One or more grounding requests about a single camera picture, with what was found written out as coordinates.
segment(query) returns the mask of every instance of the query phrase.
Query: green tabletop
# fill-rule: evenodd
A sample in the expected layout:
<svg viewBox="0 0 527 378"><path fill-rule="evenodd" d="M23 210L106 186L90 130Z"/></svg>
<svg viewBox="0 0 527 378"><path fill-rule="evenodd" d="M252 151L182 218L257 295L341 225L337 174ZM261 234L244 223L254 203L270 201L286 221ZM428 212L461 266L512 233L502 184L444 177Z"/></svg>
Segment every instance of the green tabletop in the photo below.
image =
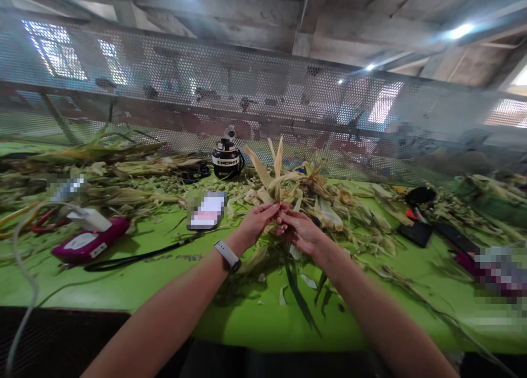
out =
<svg viewBox="0 0 527 378"><path fill-rule="evenodd" d="M380 212L375 201L363 199L371 208ZM121 258L149 252L173 243L173 233L168 234L186 212L160 216L162 222L144 221L138 224L134 237L123 236L100 258ZM133 313L150 296L208 253L216 240L225 238L232 229L220 230L198 239L175 251L107 273L87 273L76 267L60 271L59 262L48 251L33 255L26 261L29 271L40 286L38 306L42 308L68 308L90 310L119 310ZM6 242L0 254L9 253ZM419 290L435 306L455 316L483 346L491 352L527 352L525 320L503 301L492 301L477 296L473 286L442 276L432 265L439 256L447 256L448 246L436 234L427 249L420 249L407 242L408 249L399 251L396 258L371 256L366 259L375 264L385 263L399 273L414 279ZM307 265L304 273L318 281L320 270ZM468 345L426 307L416 303L395 286L372 275L409 315L432 337L444 351L470 350ZM322 302L314 305L315 290L302 279L298 280L321 336L311 330L296 305L290 289L286 289L288 305L279 305L279 289L287 283L284 272L267 273L266 282L252 285L248 297L230 307L211 305L194 331L196 338L247 346L261 351L350 351L364 349L367 344L357 322L345 308L344 302L332 295L323 308ZM0 267L0 305L25 306L30 300L30 286L18 268L9 262ZM174 310L177 319L177 308Z"/></svg>

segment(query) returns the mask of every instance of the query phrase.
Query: hand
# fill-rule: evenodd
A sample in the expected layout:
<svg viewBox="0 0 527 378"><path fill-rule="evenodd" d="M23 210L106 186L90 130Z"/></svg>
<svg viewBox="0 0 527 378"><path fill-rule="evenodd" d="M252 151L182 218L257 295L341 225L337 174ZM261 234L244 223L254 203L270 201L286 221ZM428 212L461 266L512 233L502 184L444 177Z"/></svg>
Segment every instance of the hand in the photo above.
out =
<svg viewBox="0 0 527 378"><path fill-rule="evenodd" d="M286 239L316 260L317 252L332 241L304 213L283 209L278 213L278 236Z"/></svg>
<svg viewBox="0 0 527 378"><path fill-rule="evenodd" d="M247 212L240 226L225 240L230 248L239 255L253 246L280 209L279 203L265 203L253 207Z"/></svg>

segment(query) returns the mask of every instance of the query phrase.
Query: black phone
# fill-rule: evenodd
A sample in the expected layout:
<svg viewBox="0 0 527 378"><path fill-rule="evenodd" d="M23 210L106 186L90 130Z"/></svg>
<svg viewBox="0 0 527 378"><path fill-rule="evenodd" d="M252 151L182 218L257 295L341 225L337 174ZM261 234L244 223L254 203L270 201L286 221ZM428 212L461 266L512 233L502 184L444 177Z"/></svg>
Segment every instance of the black phone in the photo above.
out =
<svg viewBox="0 0 527 378"><path fill-rule="evenodd" d="M468 256L470 256L469 253L476 253L478 251L478 246L476 246L469 238L465 237L465 235L453 225L448 223L432 223L432 225L438 233L447 238L451 244L465 252Z"/></svg>
<svg viewBox="0 0 527 378"><path fill-rule="evenodd" d="M401 224L397 231L404 238L424 249L428 245L428 241L432 236L433 228L431 225L415 221L413 226Z"/></svg>

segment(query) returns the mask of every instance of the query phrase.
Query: left hand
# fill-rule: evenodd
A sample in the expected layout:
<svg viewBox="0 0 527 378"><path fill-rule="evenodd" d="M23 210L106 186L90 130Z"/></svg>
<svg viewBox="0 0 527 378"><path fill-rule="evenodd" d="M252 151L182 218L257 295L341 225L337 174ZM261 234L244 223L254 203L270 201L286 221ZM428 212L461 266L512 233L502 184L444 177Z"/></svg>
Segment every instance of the left hand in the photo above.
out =
<svg viewBox="0 0 527 378"><path fill-rule="evenodd" d="M280 210L280 203L265 203L253 207L247 212L240 226L225 240L227 245L238 255L242 255L253 246Z"/></svg>

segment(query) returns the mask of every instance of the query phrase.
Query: wristwatch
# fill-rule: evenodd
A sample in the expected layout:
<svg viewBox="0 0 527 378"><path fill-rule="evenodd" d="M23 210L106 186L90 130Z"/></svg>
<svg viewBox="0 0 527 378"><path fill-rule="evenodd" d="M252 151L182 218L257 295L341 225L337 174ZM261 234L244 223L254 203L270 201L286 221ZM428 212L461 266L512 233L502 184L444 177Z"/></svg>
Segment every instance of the wristwatch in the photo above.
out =
<svg viewBox="0 0 527 378"><path fill-rule="evenodd" d="M225 261L229 264L231 272L236 272L242 265L242 262L236 254L229 248L229 246L223 241L217 241L214 244L216 250L223 256Z"/></svg>

